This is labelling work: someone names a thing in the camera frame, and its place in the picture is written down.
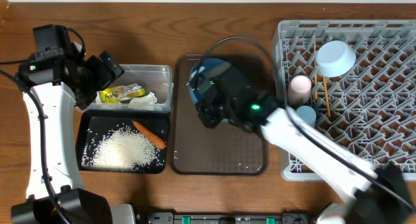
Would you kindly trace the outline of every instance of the green led light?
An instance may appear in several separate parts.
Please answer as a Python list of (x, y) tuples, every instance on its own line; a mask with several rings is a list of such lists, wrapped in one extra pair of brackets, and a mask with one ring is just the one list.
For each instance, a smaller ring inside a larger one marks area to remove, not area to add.
[(259, 110), (260, 109), (260, 106), (257, 105), (257, 104), (252, 104), (252, 109), (253, 110)]

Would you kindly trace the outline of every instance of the green connector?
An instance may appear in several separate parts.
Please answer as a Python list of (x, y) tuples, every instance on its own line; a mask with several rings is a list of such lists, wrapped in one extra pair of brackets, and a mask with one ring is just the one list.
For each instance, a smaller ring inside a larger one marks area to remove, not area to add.
[(266, 218), (266, 224), (274, 224), (274, 218)]
[(190, 224), (190, 217), (182, 217), (182, 224)]

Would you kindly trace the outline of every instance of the white bowl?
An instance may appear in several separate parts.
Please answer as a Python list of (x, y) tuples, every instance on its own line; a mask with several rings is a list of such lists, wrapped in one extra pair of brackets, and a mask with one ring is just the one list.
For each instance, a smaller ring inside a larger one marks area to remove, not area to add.
[(356, 54), (346, 43), (332, 41), (318, 50), (316, 60), (320, 76), (338, 77), (352, 68)]

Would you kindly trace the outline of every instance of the pink cup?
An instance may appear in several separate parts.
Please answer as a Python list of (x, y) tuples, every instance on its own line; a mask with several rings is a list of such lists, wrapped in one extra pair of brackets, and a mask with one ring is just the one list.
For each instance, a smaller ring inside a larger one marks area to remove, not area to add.
[(303, 105), (311, 97), (312, 82), (305, 75), (292, 79), (287, 89), (287, 100), (290, 105)]

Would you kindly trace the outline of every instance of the wooden chopstick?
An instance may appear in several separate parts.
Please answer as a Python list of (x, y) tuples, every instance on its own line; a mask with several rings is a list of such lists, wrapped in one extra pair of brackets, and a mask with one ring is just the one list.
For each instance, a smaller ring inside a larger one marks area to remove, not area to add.
[(322, 78), (324, 79), (326, 111), (328, 111), (328, 117), (331, 117), (330, 100), (328, 99), (328, 89), (326, 87), (326, 77)]
[[(315, 38), (315, 40), (313, 41), (313, 52), (315, 52), (317, 50), (317, 39)], [(315, 57), (315, 59), (313, 60), (313, 68), (317, 68), (317, 59)], [(315, 86), (318, 85), (318, 74), (315, 74)], [(315, 93), (315, 100), (318, 100), (318, 90)]]

